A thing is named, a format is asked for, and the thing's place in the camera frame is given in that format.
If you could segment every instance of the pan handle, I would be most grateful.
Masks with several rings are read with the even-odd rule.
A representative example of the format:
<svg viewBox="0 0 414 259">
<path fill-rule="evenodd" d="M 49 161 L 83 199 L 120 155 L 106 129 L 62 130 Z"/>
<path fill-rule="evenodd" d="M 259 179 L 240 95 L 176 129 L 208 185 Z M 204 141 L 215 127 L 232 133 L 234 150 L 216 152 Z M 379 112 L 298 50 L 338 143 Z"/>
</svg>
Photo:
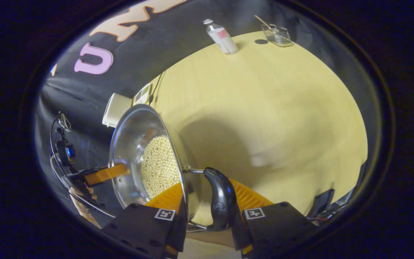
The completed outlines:
<svg viewBox="0 0 414 259">
<path fill-rule="evenodd" d="M 213 224 L 207 227 L 208 231 L 224 231 L 231 227 L 234 218 L 234 208 L 237 207 L 237 198 L 234 187 L 228 177 L 217 169 L 207 167 L 204 176 L 212 186 L 212 213 Z"/>
</svg>

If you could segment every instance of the bottle cap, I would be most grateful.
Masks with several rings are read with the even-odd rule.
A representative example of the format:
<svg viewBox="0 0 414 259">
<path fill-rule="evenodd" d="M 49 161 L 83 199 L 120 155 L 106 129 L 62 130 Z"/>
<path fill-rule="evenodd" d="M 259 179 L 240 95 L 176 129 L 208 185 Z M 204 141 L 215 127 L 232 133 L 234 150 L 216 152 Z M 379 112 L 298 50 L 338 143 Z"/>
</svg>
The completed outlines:
<svg viewBox="0 0 414 259">
<path fill-rule="evenodd" d="M 202 21 L 204 24 L 209 24 L 209 23 L 213 23 L 212 19 L 205 19 Z"/>
</svg>

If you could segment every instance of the wooden table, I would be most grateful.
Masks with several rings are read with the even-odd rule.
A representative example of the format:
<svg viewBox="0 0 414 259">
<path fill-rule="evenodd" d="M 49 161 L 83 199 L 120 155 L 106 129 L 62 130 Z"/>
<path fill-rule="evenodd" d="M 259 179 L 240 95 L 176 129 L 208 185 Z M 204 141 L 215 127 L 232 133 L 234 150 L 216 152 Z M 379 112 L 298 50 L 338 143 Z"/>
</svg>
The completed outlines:
<svg viewBox="0 0 414 259">
<path fill-rule="evenodd" d="M 263 32 L 235 36 L 237 54 L 212 44 L 174 64 L 151 106 L 181 134 L 200 168 L 215 167 L 306 214 L 314 196 L 334 188 L 335 201 L 355 186 L 367 159 L 365 126 L 350 92 L 322 61 L 297 44 L 257 39 Z M 211 188 L 202 184 L 194 221 L 207 225 Z"/>
</svg>

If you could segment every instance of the plastic bottle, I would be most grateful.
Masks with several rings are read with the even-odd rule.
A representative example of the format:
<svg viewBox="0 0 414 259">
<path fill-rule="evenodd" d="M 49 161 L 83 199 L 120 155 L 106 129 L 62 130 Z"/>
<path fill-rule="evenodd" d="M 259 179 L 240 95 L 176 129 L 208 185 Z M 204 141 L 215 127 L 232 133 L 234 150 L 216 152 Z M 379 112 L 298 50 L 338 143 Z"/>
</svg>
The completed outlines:
<svg viewBox="0 0 414 259">
<path fill-rule="evenodd" d="M 223 26 L 213 23 L 212 19 L 206 19 L 203 22 L 207 25 L 207 33 L 220 46 L 223 53 L 231 55 L 239 51 L 230 34 Z"/>
</svg>

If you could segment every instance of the dark circle on table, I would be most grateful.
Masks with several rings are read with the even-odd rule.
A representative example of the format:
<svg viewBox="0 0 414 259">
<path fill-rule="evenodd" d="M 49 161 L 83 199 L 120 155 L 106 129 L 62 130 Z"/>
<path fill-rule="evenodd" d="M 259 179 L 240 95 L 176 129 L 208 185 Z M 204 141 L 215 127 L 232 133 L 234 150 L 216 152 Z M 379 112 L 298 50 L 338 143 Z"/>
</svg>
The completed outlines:
<svg viewBox="0 0 414 259">
<path fill-rule="evenodd" d="M 257 44 L 266 44 L 266 43 L 268 43 L 268 41 L 259 39 L 259 40 L 256 40 L 255 43 L 257 43 Z"/>
</svg>

